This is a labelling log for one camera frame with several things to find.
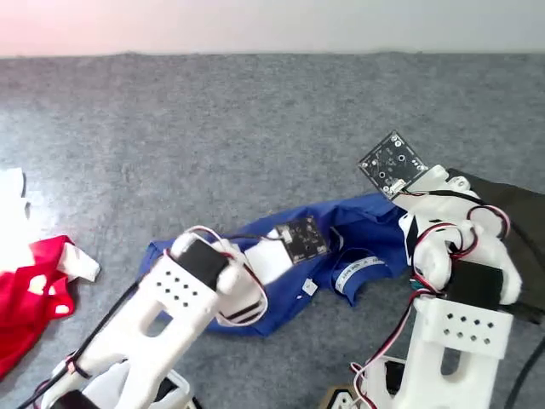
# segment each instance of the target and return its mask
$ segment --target cable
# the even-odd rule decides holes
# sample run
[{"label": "cable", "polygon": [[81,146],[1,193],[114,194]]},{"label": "cable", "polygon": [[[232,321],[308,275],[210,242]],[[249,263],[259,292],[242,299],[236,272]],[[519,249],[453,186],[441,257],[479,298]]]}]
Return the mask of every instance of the cable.
[{"label": "cable", "polygon": [[284,239],[281,237],[268,237],[268,236],[261,236],[259,234],[228,234],[223,236],[224,239],[227,240],[233,240],[233,239],[254,239],[254,240],[267,240],[267,241],[283,241]]},{"label": "cable", "polygon": [[[461,239],[461,246],[463,246],[463,236],[462,236],[462,232],[460,231],[460,229],[458,228],[457,225],[453,224],[453,223],[448,223],[448,222],[441,222],[441,223],[438,223],[438,224],[434,224],[433,226],[431,226],[430,228],[427,228],[426,230],[424,230],[424,232],[418,236],[418,238],[416,239],[416,243],[415,243],[415,253],[416,253],[416,248],[418,247],[418,245],[427,237],[429,236],[429,234],[431,233],[435,233],[435,232],[438,232],[438,231],[441,231],[442,229],[446,229],[446,228],[455,228],[458,233],[460,234],[460,239]],[[411,267],[411,271],[413,273],[413,278],[418,281],[420,284],[422,284],[425,288],[427,288],[428,290],[434,292],[435,294],[440,294],[441,291],[437,290],[435,288],[435,286],[430,283],[426,277],[424,277],[423,274],[420,273],[420,271],[418,271],[418,268],[415,267],[415,253],[413,253],[413,256],[410,260],[410,267]]]},{"label": "cable", "polygon": [[509,216],[499,207],[495,207],[488,204],[488,205],[477,205],[472,207],[469,210],[466,218],[471,221],[471,215],[473,214],[474,211],[478,209],[487,209],[488,211],[490,211],[491,213],[493,213],[495,216],[499,217],[502,220],[502,230],[500,232],[499,239],[504,240],[509,235],[509,232],[511,231],[511,221],[509,220]]},{"label": "cable", "polygon": [[428,296],[435,296],[435,293],[432,291],[422,288],[419,290],[414,291],[410,295],[409,304],[407,305],[407,308],[403,312],[403,315],[401,316],[401,320],[399,320],[398,324],[393,329],[392,333],[386,338],[386,341],[381,345],[381,347],[365,362],[364,365],[360,365],[357,362],[351,362],[350,363],[350,370],[354,372],[354,378],[353,378],[353,388],[356,391],[356,394],[358,397],[365,402],[367,407],[370,409],[377,409],[375,403],[368,398],[365,394],[362,393],[360,384],[365,380],[364,378],[364,372],[365,369],[367,369],[373,362],[381,358],[389,349],[390,347],[396,342],[396,340],[399,338],[399,335],[401,335],[401,332],[403,331],[405,325],[407,324],[407,320],[410,316],[410,309],[412,307],[413,302],[415,299],[417,299],[419,296],[422,295],[428,295]]},{"label": "cable", "polygon": [[221,247],[223,247],[224,251],[228,251],[228,249],[225,247],[225,244],[221,241],[221,236],[212,228],[207,228],[206,226],[193,226],[191,228],[188,228],[184,233],[195,233],[195,232],[206,232],[208,234],[211,234],[214,236],[216,240],[218,240],[218,243],[220,243]]},{"label": "cable", "polygon": [[[232,260],[235,260],[235,256],[229,252],[222,252],[221,254]],[[265,286],[261,283],[259,278],[255,275],[254,271],[246,263],[243,263],[242,266],[244,270],[246,270],[246,273],[248,273],[248,275],[254,280],[254,282],[259,287],[261,298],[263,299],[263,310],[260,313],[258,313],[255,317],[251,318],[251,320],[246,320],[243,322],[234,322],[230,320],[229,318],[227,318],[224,314],[219,313],[221,319],[225,320],[227,324],[229,324],[230,326],[237,326],[237,327],[255,324],[257,321],[263,318],[263,315],[265,315],[265,313],[269,309],[269,299],[267,297],[267,293],[265,292]]]},{"label": "cable", "polygon": [[85,349],[89,346],[89,344],[93,341],[93,339],[96,337],[96,334],[100,332],[100,330],[106,325],[106,323],[110,320],[110,318],[115,314],[115,312],[121,307],[121,305],[125,302],[127,298],[130,297],[130,295],[138,288],[138,285],[140,284],[142,278],[144,276],[140,277],[137,281],[135,281],[132,285],[130,285],[127,290],[123,293],[123,295],[113,304],[113,306],[109,309],[109,311],[102,317],[102,320],[100,320],[99,324],[92,330],[92,332],[85,338],[81,346],[73,353],[68,355],[65,359],[65,366],[61,368],[57,373],[53,375],[52,378],[50,378],[47,382],[44,381],[42,386],[38,385],[38,388],[36,388],[36,391],[30,398],[25,400],[23,403],[21,403],[19,406],[17,406],[17,409],[25,409],[26,407],[29,407],[30,405],[34,404],[36,400],[40,399],[43,394],[45,394],[48,390],[53,388],[53,386],[60,381],[62,377],[64,377],[69,371],[68,366],[70,363],[72,363],[74,366],[77,364],[77,360],[79,357],[85,352]]},{"label": "cable", "polygon": [[522,389],[522,385],[525,382],[526,378],[528,377],[528,374],[534,367],[534,365],[539,361],[539,358],[545,351],[545,337],[541,340],[541,342],[537,345],[536,349],[534,349],[534,352],[530,355],[530,358],[526,361],[525,365],[523,366],[522,370],[519,372],[519,375],[517,376],[517,379],[514,381],[514,385],[511,388],[511,392],[509,392],[509,396],[507,400],[505,401],[505,406],[503,409],[513,409],[514,404],[519,397],[520,390]]}]

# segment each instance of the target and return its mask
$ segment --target white wire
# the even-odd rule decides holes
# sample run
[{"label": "white wire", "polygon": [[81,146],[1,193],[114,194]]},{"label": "white wire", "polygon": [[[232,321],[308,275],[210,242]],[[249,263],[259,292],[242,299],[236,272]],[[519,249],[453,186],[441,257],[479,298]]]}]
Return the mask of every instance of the white wire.
[{"label": "white wire", "polygon": [[[446,228],[455,228],[458,233],[460,233],[460,237],[463,237],[462,236],[462,232],[460,231],[460,228],[456,225],[452,225],[452,226],[437,226],[437,227],[432,227],[430,228],[430,230],[426,233],[426,238],[432,234],[432,233],[436,233],[437,230],[440,230],[440,229],[446,229]],[[415,251],[413,252],[413,257],[415,256],[416,254],[416,247],[415,247]],[[432,283],[429,282],[429,280],[424,276],[424,274],[421,274],[420,272],[418,272],[418,270],[416,269],[416,266],[415,266],[415,271],[414,273],[416,275],[418,275],[418,277],[420,277],[422,279],[422,281],[424,282],[425,285],[428,285],[432,290],[434,290],[435,292],[439,292],[436,288],[435,288],[435,285],[433,285]]]},{"label": "white wire", "polygon": [[238,327],[240,327],[240,326],[253,325],[257,321],[259,321],[261,318],[263,318],[263,315],[265,315],[265,313],[269,309],[269,299],[267,297],[267,294],[266,294],[265,290],[263,290],[263,287],[262,287],[261,283],[257,282],[257,280],[255,280],[255,278],[252,277],[251,275],[250,275],[250,277],[254,280],[254,282],[259,287],[259,290],[260,290],[260,293],[261,293],[261,299],[263,300],[263,304],[264,304],[263,310],[255,318],[253,318],[252,320],[242,322],[242,323],[231,321],[227,317],[225,317],[224,315],[221,315],[221,314],[216,315],[216,319],[218,321],[225,321],[227,324],[229,324],[229,326],[238,326]]},{"label": "white wire", "polygon": [[503,220],[507,224],[506,229],[505,229],[505,237],[507,237],[509,235],[509,233],[511,232],[511,219],[509,218],[508,214],[505,211],[503,211],[502,209],[500,209],[499,207],[495,207],[495,206],[493,206],[491,204],[487,204],[484,207],[487,208],[487,209],[494,209],[495,211],[497,211],[498,213],[500,213],[503,216]]},{"label": "white wire", "polygon": [[[428,295],[430,293],[429,290],[425,288],[418,289],[415,292],[418,292],[419,294],[428,294]],[[403,317],[403,321],[401,322],[399,329],[393,334],[392,339],[390,339],[390,341],[384,346],[384,348],[382,348],[379,351],[378,354],[374,355],[369,360],[367,360],[363,366],[361,366],[358,362],[350,363],[350,367],[356,371],[353,378],[353,388],[356,391],[356,394],[358,395],[358,397],[365,403],[365,405],[367,405],[367,407],[369,407],[369,409],[372,409],[372,407],[366,401],[365,397],[359,393],[358,381],[360,379],[362,382],[365,380],[364,378],[365,369],[367,369],[369,365],[371,365],[373,362],[381,358],[392,347],[393,343],[397,341],[397,339],[399,338],[399,335],[401,335],[401,332],[403,332],[403,329],[405,328],[405,325],[407,324],[407,321],[409,320],[409,316],[410,316],[410,308],[407,309],[407,314],[405,314],[405,316]]]},{"label": "white wire", "polygon": [[212,228],[207,228],[206,226],[193,226],[191,228],[188,228],[184,233],[194,233],[194,232],[206,232],[212,234],[216,240],[220,243],[221,247],[223,247],[223,250],[228,251],[228,249],[225,247],[225,244],[221,241],[221,236]]},{"label": "white wire", "polygon": [[[194,233],[194,232],[199,232],[199,231],[212,234],[212,236],[214,236],[214,238],[218,241],[218,243],[220,243],[223,250],[226,253],[231,254],[229,249],[227,249],[227,247],[225,246],[225,243],[223,243],[221,236],[212,228],[207,228],[206,226],[197,225],[197,226],[193,226],[191,228],[188,228],[184,233]],[[263,286],[262,286],[261,282],[259,282],[256,278],[254,278],[251,274],[249,274],[249,276],[254,280],[254,282],[257,284],[257,286],[259,288],[259,291],[261,293],[261,298],[263,300],[262,302],[264,304],[263,310],[255,318],[253,318],[250,321],[244,322],[244,323],[238,323],[238,322],[231,321],[227,317],[225,317],[225,316],[223,316],[221,314],[216,315],[216,319],[218,321],[225,321],[229,326],[248,326],[248,325],[255,324],[257,321],[259,321],[261,318],[263,318],[263,315],[265,315],[265,313],[269,309],[269,299],[267,297],[267,294],[266,294],[265,290],[263,289]]]}]

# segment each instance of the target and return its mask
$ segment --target black wire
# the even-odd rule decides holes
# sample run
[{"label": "black wire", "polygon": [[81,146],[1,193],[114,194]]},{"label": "black wire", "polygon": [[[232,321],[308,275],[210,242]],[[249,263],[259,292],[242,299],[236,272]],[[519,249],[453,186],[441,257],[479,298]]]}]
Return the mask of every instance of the black wire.
[{"label": "black wire", "polygon": [[506,400],[503,409],[514,408],[514,404],[519,397],[519,393],[522,389],[523,383],[525,382],[528,374],[530,373],[534,365],[539,361],[539,358],[543,354],[543,351],[545,351],[545,337],[543,337],[542,341],[537,345],[537,348],[530,355],[530,358],[528,358],[524,367],[517,376],[517,379],[514,381],[514,385],[511,389],[511,392],[509,393],[508,399]]},{"label": "black wire", "polygon": [[[100,332],[100,330],[106,325],[106,323],[110,320],[110,318],[115,314],[115,312],[121,307],[121,305],[125,302],[127,298],[131,296],[131,294],[138,288],[138,285],[140,284],[142,278],[139,278],[137,281],[135,281],[125,292],[123,295],[118,298],[118,300],[113,304],[113,306],[110,308],[110,310],[102,317],[102,320],[100,320],[99,324],[94,328],[94,330],[89,334],[87,338],[85,338],[85,341],[81,344],[81,346],[71,354],[68,358],[68,361],[71,361],[74,365],[77,365],[77,359],[85,352],[85,349],[89,346],[89,344],[93,341],[93,339],[96,337],[96,334]],[[43,394],[45,394],[48,390],[53,388],[53,386],[59,382],[59,380],[64,377],[68,373],[67,363],[64,368],[62,368],[58,373],[56,373],[51,379],[48,380],[44,386],[39,388],[34,394],[25,400],[23,403],[21,403],[19,406],[17,406],[17,409],[25,409],[26,407],[29,407],[34,403],[36,400],[40,399]]]},{"label": "black wire", "polygon": [[267,237],[267,236],[261,236],[259,234],[228,234],[227,236],[223,236],[223,239],[254,239],[254,240],[270,240],[270,241],[282,241],[283,239],[281,237]]}]

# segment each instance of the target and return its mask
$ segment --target clothing label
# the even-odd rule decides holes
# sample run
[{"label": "clothing label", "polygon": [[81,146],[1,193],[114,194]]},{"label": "clothing label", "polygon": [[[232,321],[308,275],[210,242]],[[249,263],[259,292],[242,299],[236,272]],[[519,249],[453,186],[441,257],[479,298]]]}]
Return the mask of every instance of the clothing label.
[{"label": "clothing label", "polygon": [[347,281],[350,280],[350,277],[352,277],[356,272],[358,272],[362,268],[375,266],[376,264],[384,264],[384,261],[378,257],[372,256],[372,257],[362,258],[361,260],[357,260],[356,262],[353,262],[352,264],[350,264],[344,270],[341,271],[341,273],[339,274],[339,277],[337,278],[337,281],[335,282],[335,289],[339,291],[340,293],[344,294],[344,285],[347,283]]},{"label": "clothing label", "polygon": [[303,291],[305,291],[310,297],[314,295],[318,286],[311,279],[306,279],[305,284],[303,284]]}]

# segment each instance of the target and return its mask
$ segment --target black cloth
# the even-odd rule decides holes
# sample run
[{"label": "black cloth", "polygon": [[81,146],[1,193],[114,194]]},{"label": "black cloth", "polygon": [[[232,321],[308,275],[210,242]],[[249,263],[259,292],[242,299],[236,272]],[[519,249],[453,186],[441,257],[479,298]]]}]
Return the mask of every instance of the black cloth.
[{"label": "black cloth", "polygon": [[523,285],[519,300],[507,309],[517,318],[539,324],[545,314],[545,195],[504,183],[494,183],[456,169],[450,176],[464,176],[487,203],[503,209],[512,231],[505,239],[509,255]]}]

